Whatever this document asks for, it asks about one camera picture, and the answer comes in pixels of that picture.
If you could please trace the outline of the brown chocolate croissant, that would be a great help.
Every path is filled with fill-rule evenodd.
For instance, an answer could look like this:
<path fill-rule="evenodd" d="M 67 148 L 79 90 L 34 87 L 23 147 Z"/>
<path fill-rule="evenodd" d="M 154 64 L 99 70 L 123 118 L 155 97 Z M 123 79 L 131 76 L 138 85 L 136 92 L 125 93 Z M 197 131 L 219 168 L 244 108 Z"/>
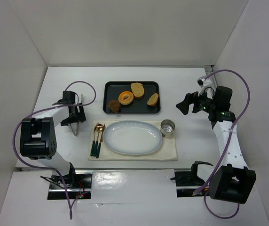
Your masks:
<path fill-rule="evenodd" d="M 113 112 L 113 113 L 119 113 L 121 109 L 121 103 L 118 100 L 111 100 L 108 104 L 108 108 Z"/>

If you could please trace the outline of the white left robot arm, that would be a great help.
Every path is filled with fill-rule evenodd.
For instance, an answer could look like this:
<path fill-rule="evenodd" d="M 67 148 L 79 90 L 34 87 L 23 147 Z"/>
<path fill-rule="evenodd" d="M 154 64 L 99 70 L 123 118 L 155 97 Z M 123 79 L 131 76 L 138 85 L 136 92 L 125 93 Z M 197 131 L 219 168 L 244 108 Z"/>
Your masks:
<path fill-rule="evenodd" d="M 57 151 L 55 135 L 57 125 L 71 126 L 72 123 L 79 124 L 86 120 L 84 108 L 75 106 L 77 100 L 75 92 L 64 91 L 63 98 L 54 104 L 54 109 L 25 118 L 21 123 L 20 154 L 52 168 L 52 181 L 57 184 L 61 180 L 60 175 L 67 185 L 77 180 L 72 163 L 64 160 Z"/>

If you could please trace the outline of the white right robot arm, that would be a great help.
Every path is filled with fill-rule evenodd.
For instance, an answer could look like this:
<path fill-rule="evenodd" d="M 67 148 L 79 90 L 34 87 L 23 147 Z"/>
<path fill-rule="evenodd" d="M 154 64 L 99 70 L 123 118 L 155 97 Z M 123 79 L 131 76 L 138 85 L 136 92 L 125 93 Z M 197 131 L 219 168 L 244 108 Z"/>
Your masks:
<path fill-rule="evenodd" d="M 193 106 L 193 113 L 208 113 L 212 129 L 217 138 L 220 159 L 214 166 L 208 162 L 196 161 L 191 166 L 191 179 L 198 186 L 208 187 L 212 199 L 244 204 L 256 181 L 256 173 L 248 168 L 237 138 L 236 117 L 229 110 L 232 89 L 218 87 L 213 98 L 205 89 L 188 93 L 176 105 L 184 115 Z"/>

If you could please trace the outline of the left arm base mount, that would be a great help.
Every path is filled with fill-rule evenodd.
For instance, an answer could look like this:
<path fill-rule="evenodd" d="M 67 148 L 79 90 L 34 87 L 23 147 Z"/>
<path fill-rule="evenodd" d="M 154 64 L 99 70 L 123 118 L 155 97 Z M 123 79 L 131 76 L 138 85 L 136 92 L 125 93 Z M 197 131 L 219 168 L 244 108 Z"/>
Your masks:
<path fill-rule="evenodd" d="M 74 181 L 66 184 L 70 200 L 74 200 L 76 197 L 79 200 L 91 199 L 92 176 L 93 173 L 91 171 L 76 171 Z M 54 175 L 40 177 L 49 183 L 48 200 L 66 200 L 64 186 L 59 177 Z"/>

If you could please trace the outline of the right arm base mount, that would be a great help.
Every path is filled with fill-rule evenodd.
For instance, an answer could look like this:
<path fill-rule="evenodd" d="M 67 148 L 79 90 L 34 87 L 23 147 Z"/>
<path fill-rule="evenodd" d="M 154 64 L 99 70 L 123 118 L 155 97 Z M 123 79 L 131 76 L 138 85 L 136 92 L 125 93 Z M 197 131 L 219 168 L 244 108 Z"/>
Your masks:
<path fill-rule="evenodd" d="M 193 192 L 204 184 L 204 181 L 193 177 L 191 169 L 175 169 L 174 175 L 170 181 L 175 182 L 177 198 L 185 197 L 201 197 L 204 196 L 207 188 L 204 188 L 200 193 L 194 195 Z"/>

